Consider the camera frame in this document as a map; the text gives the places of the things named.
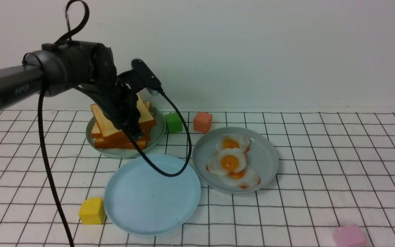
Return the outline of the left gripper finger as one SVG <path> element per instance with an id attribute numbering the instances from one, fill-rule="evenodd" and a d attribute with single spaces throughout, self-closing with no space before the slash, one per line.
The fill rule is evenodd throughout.
<path id="1" fill-rule="evenodd" d="M 137 108 L 137 103 L 129 105 L 125 112 L 125 129 L 130 133 L 133 139 L 139 139 L 143 132 L 139 125 L 141 113 Z"/>
<path id="2" fill-rule="evenodd" d="M 116 125 L 119 130 L 129 127 L 129 116 L 130 108 L 127 103 L 116 103 L 114 105 L 114 125 Z"/>

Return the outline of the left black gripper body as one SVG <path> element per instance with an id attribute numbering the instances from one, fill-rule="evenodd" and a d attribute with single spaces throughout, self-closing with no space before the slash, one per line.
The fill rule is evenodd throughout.
<path id="1" fill-rule="evenodd" d="M 118 79 L 111 48 L 103 44 L 93 44 L 89 48 L 89 53 L 93 63 L 92 90 L 95 103 L 114 125 L 114 105 L 116 103 L 133 105 L 137 103 L 137 95 L 128 85 Z"/>

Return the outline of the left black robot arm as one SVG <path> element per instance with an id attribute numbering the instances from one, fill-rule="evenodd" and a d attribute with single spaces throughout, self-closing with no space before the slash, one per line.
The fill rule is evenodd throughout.
<path id="1" fill-rule="evenodd" d="M 138 97 L 119 81 L 112 50 L 101 43 L 43 44 L 24 55 L 20 66 L 0 69 L 0 111 L 41 91 L 53 97 L 70 89 L 93 100 L 116 129 L 142 136 Z"/>

